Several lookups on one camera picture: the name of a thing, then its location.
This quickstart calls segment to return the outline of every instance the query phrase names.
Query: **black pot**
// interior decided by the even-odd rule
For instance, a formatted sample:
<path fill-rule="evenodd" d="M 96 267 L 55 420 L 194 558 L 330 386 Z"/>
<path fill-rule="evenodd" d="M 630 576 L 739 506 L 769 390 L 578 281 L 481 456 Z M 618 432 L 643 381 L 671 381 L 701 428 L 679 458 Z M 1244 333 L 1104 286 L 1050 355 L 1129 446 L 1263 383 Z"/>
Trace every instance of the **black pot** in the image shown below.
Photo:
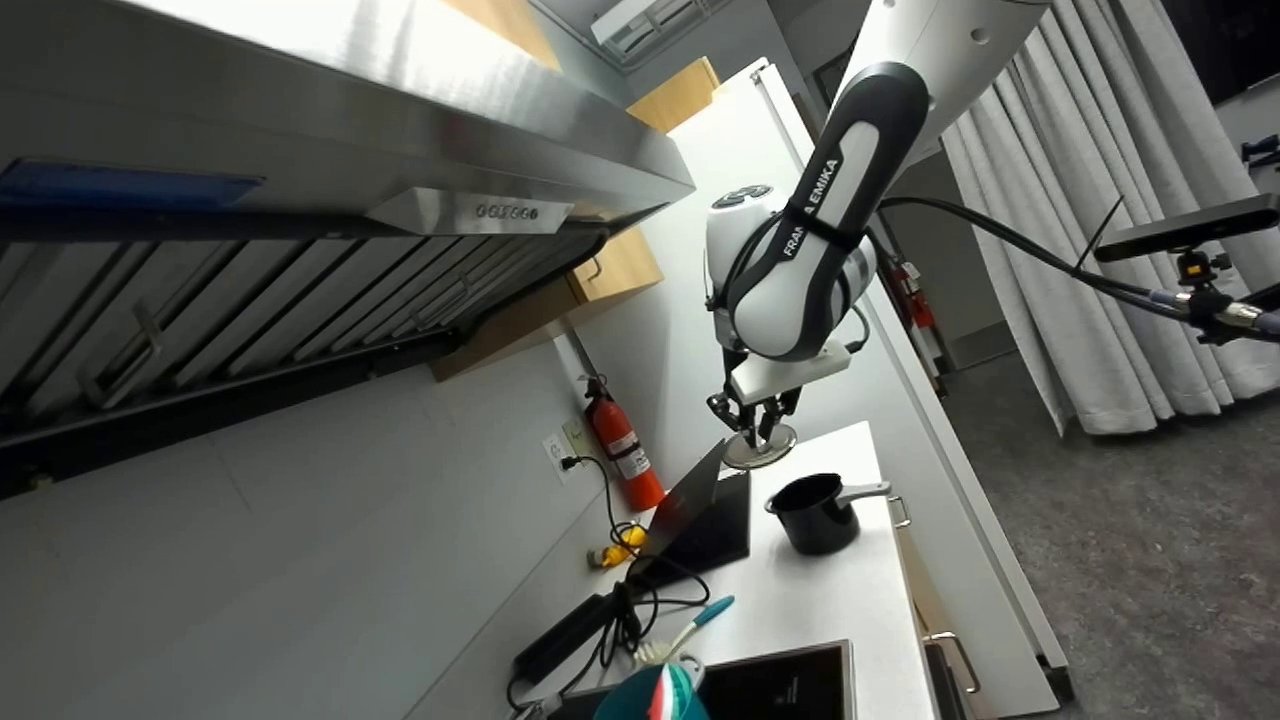
<path fill-rule="evenodd" d="M 852 498 L 886 497 L 886 483 L 843 486 L 836 471 L 799 475 L 769 498 L 799 556 L 830 556 L 855 538 Z"/>

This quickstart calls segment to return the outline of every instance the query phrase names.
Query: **white curtain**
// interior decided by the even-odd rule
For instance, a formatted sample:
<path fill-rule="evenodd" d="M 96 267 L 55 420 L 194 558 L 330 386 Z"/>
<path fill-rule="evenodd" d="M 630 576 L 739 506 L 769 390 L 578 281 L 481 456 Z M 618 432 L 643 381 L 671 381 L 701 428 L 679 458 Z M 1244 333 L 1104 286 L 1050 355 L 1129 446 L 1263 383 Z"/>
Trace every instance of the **white curtain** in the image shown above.
<path fill-rule="evenodd" d="M 1067 259 L 1117 200 L 1110 233 L 1255 195 L 1161 0 L 1058 0 L 944 149 L 965 202 Z M 1241 267 L 1222 273 L 1229 293 L 1280 281 L 1280 233 L 1209 248 Z M 980 251 L 1048 409 L 1067 409 L 1091 434 L 1215 414 L 1280 383 L 1272 345 L 1204 347 L 1196 333 L 1117 307 L 991 235 Z M 1176 286 L 1168 256 L 1098 273 Z"/>

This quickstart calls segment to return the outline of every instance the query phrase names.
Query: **gray carpet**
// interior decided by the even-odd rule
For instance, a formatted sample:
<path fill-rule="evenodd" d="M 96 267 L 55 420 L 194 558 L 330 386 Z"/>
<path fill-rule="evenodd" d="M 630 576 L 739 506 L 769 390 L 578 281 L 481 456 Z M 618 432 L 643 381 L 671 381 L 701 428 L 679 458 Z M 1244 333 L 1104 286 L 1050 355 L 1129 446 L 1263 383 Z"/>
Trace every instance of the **gray carpet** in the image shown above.
<path fill-rule="evenodd" d="M 955 432 L 1086 720 L 1280 720 L 1280 396 L 1058 440 L 1020 359 L 955 375 Z"/>

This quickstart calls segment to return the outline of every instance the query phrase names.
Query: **fire extinguisher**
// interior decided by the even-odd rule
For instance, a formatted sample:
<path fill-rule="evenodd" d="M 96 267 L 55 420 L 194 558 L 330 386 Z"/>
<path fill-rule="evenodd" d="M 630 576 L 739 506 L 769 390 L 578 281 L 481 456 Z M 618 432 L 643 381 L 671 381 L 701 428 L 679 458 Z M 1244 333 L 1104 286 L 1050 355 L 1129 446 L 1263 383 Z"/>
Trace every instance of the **fire extinguisher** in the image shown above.
<path fill-rule="evenodd" d="M 652 471 L 643 442 L 628 410 L 609 396 L 601 381 L 586 381 L 586 428 L 602 456 L 615 463 L 624 498 L 630 510 L 643 510 L 666 497 L 665 480 Z"/>

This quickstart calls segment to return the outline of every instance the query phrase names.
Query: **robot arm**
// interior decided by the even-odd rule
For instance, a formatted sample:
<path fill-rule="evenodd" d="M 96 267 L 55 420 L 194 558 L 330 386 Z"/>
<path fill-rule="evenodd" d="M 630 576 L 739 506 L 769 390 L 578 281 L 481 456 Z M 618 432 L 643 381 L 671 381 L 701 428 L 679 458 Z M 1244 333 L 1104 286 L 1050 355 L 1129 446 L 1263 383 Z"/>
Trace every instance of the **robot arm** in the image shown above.
<path fill-rule="evenodd" d="M 862 223 L 901 168 L 1012 60 L 1050 0 L 870 0 L 826 122 L 779 195 L 712 202 L 709 307 L 723 347 L 712 410 L 762 446 L 799 386 L 847 362 L 830 340 L 875 273 Z"/>

